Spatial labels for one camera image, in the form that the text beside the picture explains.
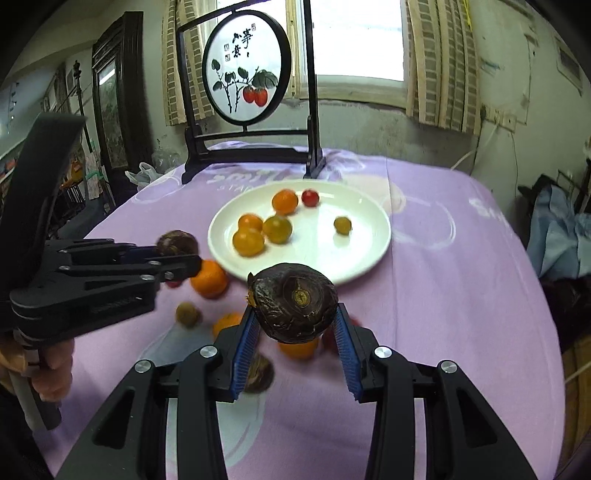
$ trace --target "blue cloth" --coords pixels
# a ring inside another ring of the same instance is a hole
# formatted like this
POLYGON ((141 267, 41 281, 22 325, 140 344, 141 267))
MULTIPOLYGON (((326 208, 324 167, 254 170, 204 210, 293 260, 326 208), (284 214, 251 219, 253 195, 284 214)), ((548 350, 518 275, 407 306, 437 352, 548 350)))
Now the blue cloth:
POLYGON ((591 273, 591 215, 575 214, 564 190, 546 186, 535 201, 527 246, 538 278, 579 278, 591 273))

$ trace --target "gray handle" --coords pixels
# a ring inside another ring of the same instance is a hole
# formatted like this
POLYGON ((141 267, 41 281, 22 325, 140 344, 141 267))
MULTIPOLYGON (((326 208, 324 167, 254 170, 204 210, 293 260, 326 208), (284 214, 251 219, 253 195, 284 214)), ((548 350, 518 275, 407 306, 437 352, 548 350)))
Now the gray handle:
POLYGON ((29 428, 34 432, 56 428, 61 423, 59 403, 44 402, 31 385, 30 378, 12 371, 9 373, 29 428))

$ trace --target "table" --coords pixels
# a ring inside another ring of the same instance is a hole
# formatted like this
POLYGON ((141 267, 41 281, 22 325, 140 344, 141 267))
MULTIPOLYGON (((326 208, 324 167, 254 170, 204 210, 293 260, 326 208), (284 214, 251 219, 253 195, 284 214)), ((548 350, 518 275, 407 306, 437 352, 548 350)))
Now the table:
MULTIPOLYGON (((243 144, 226 142, 219 148, 229 145, 243 144)), ((552 479, 564 427, 558 339, 525 251, 491 194, 458 172, 347 151, 324 153, 322 178, 366 191, 392 222, 392 244, 382 261, 339 287, 350 315, 410 361, 457 361, 538 478, 552 479)), ((265 182, 303 175, 302 166, 218 165, 183 186, 183 169, 139 192, 89 237, 147 245, 164 232, 182 229, 196 236, 202 257, 208 258, 209 222, 229 199, 265 182)), ((180 360, 208 343, 209 326, 224 314, 241 312, 245 292, 238 280, 219 300, 200 298, 188 282, 176 290, 163 287, 155 311, 78 338, 63 424, 37 435, 50 469, 59 469, 101 402, 138 358, 180 360), (174 326, 174 309, 183 300, 203 311, 201 329, 186 333, 174 326)), ((275 365, 272 387, 219 407, 229 478, 362 479, 374 407, 354 402, 339 360, 325 354, 293 362, 269 338, 261 351, 275 365)), ((417 402, 417 479, 425 475, 420 406, 417 402)), ((176 477, 174 462, 169 450, 168 478, 176 477)))

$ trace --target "white plate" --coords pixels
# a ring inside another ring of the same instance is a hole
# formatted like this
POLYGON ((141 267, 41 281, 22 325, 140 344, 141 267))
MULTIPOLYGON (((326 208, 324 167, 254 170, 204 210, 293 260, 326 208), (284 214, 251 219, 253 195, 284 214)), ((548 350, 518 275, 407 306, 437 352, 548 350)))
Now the white plate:
POLYGON ((248 190, 225 204, 209 225, 207 244, 222 268, 242 280, 251 272, 256 275, 264 268, 288 262, 308 265, 338 285, 378 263, 391 237, 388 215, 366 194, 331 181, 285 180, 248 190), (293 225, 290 240, 285 245, 267 241, 265 250, 256 257, 241 257, 232 246, 238 219, 244 213, 256 213, 263 220, 273 215, 271 199, 281 189, 292 189, 300 198, 297 210, 288 217, 293 225), (319 193, 317 207, 302 204, 305 189, 319 193), (349 236, 336 233, 333 222, 338 216, 351 219, 349 236))

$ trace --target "wooden floor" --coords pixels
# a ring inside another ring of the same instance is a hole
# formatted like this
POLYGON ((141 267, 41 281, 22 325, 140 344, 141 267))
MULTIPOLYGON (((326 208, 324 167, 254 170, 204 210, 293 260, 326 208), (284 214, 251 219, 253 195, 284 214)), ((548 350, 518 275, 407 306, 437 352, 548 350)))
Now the wooden floor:
MULTIPOLYGON (((578 341, 562 356, 567 378, 591 361, 591 335, 578 341)), ((566 385, 566 423, 560 454, 563 465, 591 427, 591 368, 566 385)))

